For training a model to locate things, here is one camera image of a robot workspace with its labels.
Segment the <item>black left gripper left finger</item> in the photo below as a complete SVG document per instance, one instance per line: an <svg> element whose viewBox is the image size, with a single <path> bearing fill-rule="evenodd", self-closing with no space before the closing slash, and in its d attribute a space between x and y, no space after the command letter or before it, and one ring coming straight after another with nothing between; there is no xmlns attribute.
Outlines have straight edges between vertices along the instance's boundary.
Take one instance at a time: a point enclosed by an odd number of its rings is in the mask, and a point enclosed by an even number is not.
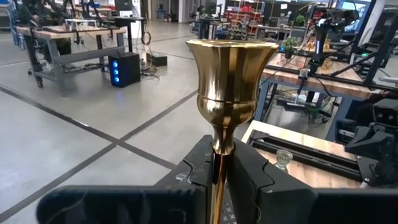
<svg viewBox="0 0 398 224"><path fill-rule="evenodd" d="M213 163L204 135L155 185L66 185L42 197L39 224L208 224Z"/></svg>

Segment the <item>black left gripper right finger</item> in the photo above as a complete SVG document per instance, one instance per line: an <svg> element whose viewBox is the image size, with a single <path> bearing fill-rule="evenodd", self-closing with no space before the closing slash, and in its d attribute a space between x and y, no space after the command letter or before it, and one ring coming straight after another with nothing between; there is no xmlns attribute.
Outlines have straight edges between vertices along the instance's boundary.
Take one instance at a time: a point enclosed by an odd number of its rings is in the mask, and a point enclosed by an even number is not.
<svg viewBox="0 0 398 224"><path fill-rule="evenodd" d="M228 185L237 224L398 224L398 189L313 188L234 143Z"/></svg>

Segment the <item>tall gold candlestick holder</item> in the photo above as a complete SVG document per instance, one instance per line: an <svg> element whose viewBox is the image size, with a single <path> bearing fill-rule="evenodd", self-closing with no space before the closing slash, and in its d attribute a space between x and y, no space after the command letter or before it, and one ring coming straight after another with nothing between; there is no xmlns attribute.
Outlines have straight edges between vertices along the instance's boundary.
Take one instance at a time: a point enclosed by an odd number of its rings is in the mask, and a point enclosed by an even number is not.
<svg viewBox="0 0 398 224"><path fill-rule="evenodd" d="M188 40L198 69L197 108L214 130L210 224L220 224L235 129L256 112L259 82L279 48L272 42Z"/></svg>

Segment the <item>small clear glass candle holder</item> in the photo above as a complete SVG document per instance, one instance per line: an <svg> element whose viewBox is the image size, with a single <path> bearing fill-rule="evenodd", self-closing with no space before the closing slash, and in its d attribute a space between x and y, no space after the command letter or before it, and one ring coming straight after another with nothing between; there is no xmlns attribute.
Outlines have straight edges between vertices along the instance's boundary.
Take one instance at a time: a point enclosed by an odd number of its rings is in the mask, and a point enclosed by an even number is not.
<svg viewBox="0 0 398 224"><path fill-rule="evenodd" d="M289 164L290 161L293 159L293 154L285 149L279 149L276 152L276 163L274 164L276 168L282 170L286 174L289 173L289 170L287 168L287 165Z"/></svg>

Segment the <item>green potted plant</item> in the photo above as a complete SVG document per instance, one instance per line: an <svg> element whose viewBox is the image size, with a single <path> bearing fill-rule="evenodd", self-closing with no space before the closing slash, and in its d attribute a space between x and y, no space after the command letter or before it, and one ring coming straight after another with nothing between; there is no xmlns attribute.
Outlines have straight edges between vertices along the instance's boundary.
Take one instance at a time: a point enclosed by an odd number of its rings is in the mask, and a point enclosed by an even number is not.
<svg viewBox="0 0 398 224"><path fill-rule="evenodd" d="M281 45L281 49L285 53L285 58L291 59L295 51L295 47L300 46L300 44L301 44L301 39L299 37L290 36L286 38Z"/></svg>

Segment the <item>black computer tower blue lights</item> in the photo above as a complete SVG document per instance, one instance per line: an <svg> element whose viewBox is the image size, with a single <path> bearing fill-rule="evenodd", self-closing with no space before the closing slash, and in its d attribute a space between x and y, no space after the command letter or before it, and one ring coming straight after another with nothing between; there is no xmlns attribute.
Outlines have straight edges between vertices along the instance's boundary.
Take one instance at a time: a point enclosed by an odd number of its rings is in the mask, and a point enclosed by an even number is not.
<svg viewBox="0 0 398 224"><path fill-rule="evenodd" d="M110 55L108 62L112 86L124 88L141 81L139 54L133 52L117 53L116 55Z"/></svg>

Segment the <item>flat black box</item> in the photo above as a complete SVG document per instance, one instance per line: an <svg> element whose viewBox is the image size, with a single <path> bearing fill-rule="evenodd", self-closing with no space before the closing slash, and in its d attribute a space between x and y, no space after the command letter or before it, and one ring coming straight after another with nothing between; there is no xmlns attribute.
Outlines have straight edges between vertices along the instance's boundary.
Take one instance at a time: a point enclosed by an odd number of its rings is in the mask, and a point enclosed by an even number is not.
<svg viewBox="0 0 398 224"><path fill-rule="evenodd" d="M167 56L159 53L146 53L147 63L155 66L155 67L163 67L167 66L168 60Z"/></svg>

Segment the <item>person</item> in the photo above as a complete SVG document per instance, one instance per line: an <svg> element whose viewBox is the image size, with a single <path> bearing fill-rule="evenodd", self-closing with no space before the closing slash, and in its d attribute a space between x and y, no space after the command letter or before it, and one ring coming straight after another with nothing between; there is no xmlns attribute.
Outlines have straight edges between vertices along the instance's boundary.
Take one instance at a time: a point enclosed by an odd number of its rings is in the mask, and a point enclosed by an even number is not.
<svg viewBox="0 0 398 224"><path fill-rule="evenodd" d="M51 9L46 8L44 3L49 1ZM61 21L70 18L65 9L67 2L63 5L52 2L52 0L22 0L22 5L17 13L17 18L21 24L32 25L36 27L42 26L60 26ZM39 52L43 54L46 61L47 70L53 70L52 59L50 56L49 46L46 40L37 40ZM70 39L55 40L59 55L71 54Z"/></svg>

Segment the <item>black aluminium table frame rail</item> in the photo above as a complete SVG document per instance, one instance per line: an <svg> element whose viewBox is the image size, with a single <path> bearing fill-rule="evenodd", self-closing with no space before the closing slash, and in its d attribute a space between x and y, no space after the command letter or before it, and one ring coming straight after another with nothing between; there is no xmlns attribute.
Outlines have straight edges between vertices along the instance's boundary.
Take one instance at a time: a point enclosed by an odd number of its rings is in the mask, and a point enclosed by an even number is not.
<svg viewBox="0 0 398 224"><path fill-rule="evenodd" d="M363 177L358 163L352 159L334 155L302 144L271 136L261 131L252 131L248 144L260 150L275 154L278 150L286 150L293 154L293 160L315 167L357 182Z"/></svg>

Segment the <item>wooden workbench blue frame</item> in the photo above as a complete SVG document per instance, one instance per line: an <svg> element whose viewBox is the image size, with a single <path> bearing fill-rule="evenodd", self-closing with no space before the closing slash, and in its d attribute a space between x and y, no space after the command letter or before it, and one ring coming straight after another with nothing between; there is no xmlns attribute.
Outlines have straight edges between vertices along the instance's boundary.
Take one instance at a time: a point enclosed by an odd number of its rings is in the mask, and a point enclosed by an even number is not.
<svg viewBox="0 0 398 224"><path fill-rule="evenodd" d="M293 88L300 87L301 79L299 79L299 76L296 73L304 63L305 57L294 56L291 61L288 62L282 53L277 53L274 58L268 62L261 79L258 108L254 115L254 119L256 121L262 121L264 119L263 114L266 111L266 96L272 84L291 86ZM319 92L319 98L322 98L327 94L341 98L340 106L331 121L331 126L326 135L326 139L329 141L336 140L336 122L346 117L351 103L354 100L363 101L372 95L369 88L364 86L355 86L349 83L343 83L336 77L332 78L327 76L323 78L321 75L318 75L316 78L307 78L302 89Z"/></svg>

